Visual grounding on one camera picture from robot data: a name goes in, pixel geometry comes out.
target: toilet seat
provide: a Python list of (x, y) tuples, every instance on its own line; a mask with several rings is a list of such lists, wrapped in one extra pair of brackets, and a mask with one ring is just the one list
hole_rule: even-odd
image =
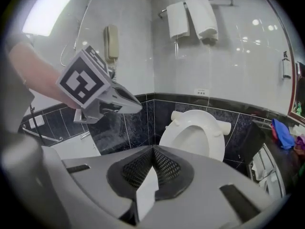
[(220, 161), (224, 159), (224, 135), (216, 119), (206, 111), (190, 110), (172, 121), (161, 146), (177, 148)]

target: bathtub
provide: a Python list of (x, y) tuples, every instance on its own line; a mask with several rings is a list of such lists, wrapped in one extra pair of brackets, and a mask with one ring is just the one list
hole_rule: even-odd
[(81, 140), (81, 136), (72, 137), (66, 141), (53, 145), (61, 159), (86, 158), (100, 156), (91, 136)]

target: ceiling light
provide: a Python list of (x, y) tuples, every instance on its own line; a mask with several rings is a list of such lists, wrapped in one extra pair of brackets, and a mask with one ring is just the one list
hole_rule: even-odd
[(254, 21), (252, 21), (252, 24), (253, 24), (253, 25), (258, 25), (259, 22), (258, 22), (258, 20), (254, 20)]
[(49, 36), (59, 15), (70, 0), (36, 0), (22, 32)]

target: wall-mounted telephone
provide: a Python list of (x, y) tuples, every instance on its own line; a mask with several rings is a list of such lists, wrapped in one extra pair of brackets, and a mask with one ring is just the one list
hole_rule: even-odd
[(104, 29), (105, 59), (108, 63), (114, 63), (119, 58), (118, 28), (109, 25)]

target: towel rack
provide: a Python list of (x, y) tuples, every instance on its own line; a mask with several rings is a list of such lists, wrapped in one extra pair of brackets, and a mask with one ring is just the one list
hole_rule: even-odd
[[(27, 132), (27, 133), (30, 133), (32, 135), (36, 135), (36, 136), (39, 136), (36, 132), (33, 132), (33, 131), (30, 131), (28, 129), (25, 128), (25, 125), (22, 126), (22, 129)], [(47, 136), (43, 136), (41, 135), (42, 138), (44, 139), (47, 139), (47, 140), (51, 140), (51, 141), (54, 141), (54, 142), (61, 142), (63, 140), (62, 137), (60, 137), (59, 139), (54, 139), (54, 138), (50, 138), (50, 137), (47, 137)]]
[[(230, 6), (233, 6), (234, 5), (234, 1), (233, 0), (230, 0), (230, 1), (231, 1)], [(167, 11), (167, 9), (162, 10), (160, 13), (158, 13), (158, 16), (162, 19), (163, 17), (162, 17), (161, 14), (166, 12), (166, 11)]]

